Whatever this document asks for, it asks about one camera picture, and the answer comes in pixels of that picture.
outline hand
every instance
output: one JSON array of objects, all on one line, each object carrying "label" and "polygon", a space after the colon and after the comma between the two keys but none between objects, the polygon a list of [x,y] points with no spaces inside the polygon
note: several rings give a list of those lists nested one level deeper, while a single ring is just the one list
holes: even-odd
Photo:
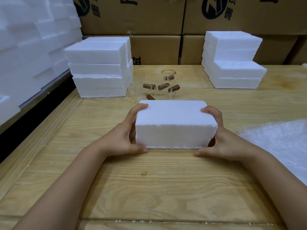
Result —
[{"label": "hand", "polygon": [[195,156],[211,156],[245,162],[257,155],[256,152],[259,152],[261,148],[224,128],[222,112],[212,106],[202,108],[201,112],[213,115],[218,128],[215,134],[215,145],[199,149]]},{"label": "hand", "polygon": [[93,142],[107,156],[118,156],[130,153],[147,153],[148,149],[137,145],[135,141],[136,114],[148,107],[148,104],[138,104],[127,114],[124,121],[117,124],[111,131]]}]

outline plastic sheet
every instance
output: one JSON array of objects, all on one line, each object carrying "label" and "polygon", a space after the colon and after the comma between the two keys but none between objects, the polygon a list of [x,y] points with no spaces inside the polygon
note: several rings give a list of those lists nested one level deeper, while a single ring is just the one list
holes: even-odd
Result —
[{"label": "plastic sheet", "polygon": [[307,185],[307,120],[266,123],[239,132],[242,138],[274,155]]}]

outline cardboard box wall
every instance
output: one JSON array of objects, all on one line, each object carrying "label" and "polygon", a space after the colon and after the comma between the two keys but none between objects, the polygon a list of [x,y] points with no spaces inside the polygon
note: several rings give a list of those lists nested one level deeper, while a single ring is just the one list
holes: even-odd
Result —
[{"label": "cardboard box wall", "polygon": [[180,47],[178,35],[129,36],[135,65],[176,65]]},{"label": "cardboard box wall", "polygon": [[[259,37],[263,40],[253,61],[262,65],[281,65],[297,40],[297,36],[292,35]],[[201,64],[204,42],[205,36],[182,36],[180,64]]]},{"label": "cardboard box wall", "polygon": [[185,0],[74,0],[83,35],[180,35]]},{"label": "cardboard box wall", "polygon": [[307,35],[300,36],[287,56],[284,64],[301,65],[307,63]]},{"label": "cardboard box wall", "polygon": [[186,0],[183,35],[245,31],[307,34],[307,0]]}]

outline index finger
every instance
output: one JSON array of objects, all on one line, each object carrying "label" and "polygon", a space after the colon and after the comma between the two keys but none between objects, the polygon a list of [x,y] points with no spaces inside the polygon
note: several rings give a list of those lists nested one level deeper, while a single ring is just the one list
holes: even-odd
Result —
[{"label": "index finger", "polygon": [[224,127],[222,112],[213,106],[206,106],[205,108],[201,108],[201,112],[211,114],[215,121],[217,122],[218,127]]},{"label": "index finger", "polygon": [[148,104],[144,104],[144,103],[137,104],[135,107],[133,107],[131,110],[129,110],[129,112],[128,112],[124,121],[129,123],[129,124],[132,124],[136,114],[140,110],[146,109],[147,107],[148,107]]}]

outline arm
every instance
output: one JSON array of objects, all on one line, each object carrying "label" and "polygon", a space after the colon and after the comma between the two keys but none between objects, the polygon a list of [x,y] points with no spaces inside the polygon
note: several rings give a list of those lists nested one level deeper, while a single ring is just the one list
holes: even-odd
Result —
[{"label": "arm", "polygon": [[85,147],[13,229],[75,229],[83,202],[103,161],[108,156],[148,151],[132,144],[135,143],[136,114],[147,106],[136,105],[122,123]]},{"label": "arm", "polygon": [[201,110],[218,123],[216,144],[198,150],[196,156],[240,161],[260,181],[289,230],[307,229],[307,186],[273,155],[224,128],[222,113],[206,107]]}]

